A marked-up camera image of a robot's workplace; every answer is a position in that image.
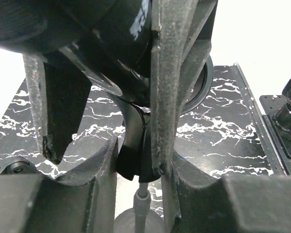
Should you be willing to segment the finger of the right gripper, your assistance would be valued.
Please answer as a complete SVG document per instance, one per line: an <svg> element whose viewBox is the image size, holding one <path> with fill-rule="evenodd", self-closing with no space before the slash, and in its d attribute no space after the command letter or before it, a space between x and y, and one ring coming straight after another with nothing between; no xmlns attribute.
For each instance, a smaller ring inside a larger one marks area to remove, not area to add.
<svg viewBox="0 0 291 233"><path fill-rule="evenodd" d="M24 54L23 61L38 150L59 164L79 129L92 84L60 52Z"/></svg>
<svg viewBox="0 0 291 233"><path fill-rule="evenodd" d="M176 127L190 90L210 55L218 2L152 2L151 153L155 173L170 170Z"/></svg>

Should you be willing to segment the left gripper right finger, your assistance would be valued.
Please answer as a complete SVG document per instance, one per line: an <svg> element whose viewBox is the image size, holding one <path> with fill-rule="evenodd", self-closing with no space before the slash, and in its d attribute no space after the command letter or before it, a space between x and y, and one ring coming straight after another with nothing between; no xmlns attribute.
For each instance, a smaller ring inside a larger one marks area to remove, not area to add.
<svg viewBox="0 0 291 233"><path fill-rule="evenodd" d="M162 176L167 233L291 233L291 176L214 178L178 153Z"/></svg>

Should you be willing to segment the round base stand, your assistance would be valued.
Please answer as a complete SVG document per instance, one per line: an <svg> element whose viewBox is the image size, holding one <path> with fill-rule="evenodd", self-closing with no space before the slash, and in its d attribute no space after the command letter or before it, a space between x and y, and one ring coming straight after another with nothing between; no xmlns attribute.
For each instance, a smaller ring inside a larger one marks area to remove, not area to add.
<svg viewBox="0 0 291 233"><path fill-rule="evenodd" d="M117 172L128 180L139 176L133 207L114 221L116 233L214 233L217 230L210 206L214 178L198 169L177 152L172 154L172 170L160 175L152 169L150 114L138 106L113 97L123 114L126 128L116 160ZM162 179L163 211L151 210L148 185Z"/></svg>

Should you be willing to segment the black microphone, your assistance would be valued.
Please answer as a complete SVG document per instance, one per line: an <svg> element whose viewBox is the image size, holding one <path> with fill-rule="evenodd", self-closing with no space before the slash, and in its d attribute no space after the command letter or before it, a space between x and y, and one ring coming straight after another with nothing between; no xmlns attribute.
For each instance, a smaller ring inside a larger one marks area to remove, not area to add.
<svg viewBox="0 0 291 233"><path fill-rule="evenodd" d="M73 63L126 101L149 104L149 0L0 0L0 48Z"/></svg>

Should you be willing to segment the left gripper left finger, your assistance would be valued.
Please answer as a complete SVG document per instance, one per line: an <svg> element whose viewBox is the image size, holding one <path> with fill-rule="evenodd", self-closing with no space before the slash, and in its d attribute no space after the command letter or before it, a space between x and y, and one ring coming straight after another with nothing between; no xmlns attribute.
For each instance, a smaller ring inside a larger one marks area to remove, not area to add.
<svg viewBox="0 0 291 233"><path fill-rule="evenodd" d="M0 175L0 233L111 233L118 139L52 179L43 173Z"/></svg>

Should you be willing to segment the tall black tripod stand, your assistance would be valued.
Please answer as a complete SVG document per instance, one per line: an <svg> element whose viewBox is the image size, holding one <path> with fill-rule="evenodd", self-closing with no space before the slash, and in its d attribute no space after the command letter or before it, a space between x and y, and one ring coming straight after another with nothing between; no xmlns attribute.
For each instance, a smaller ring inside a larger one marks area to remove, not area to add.
<svg viewBox="0 0 291 233"><path fill-rule="evenodd" d="M18 156L0 164L0 175L37 174L36 166L29 160Z"/></svg>

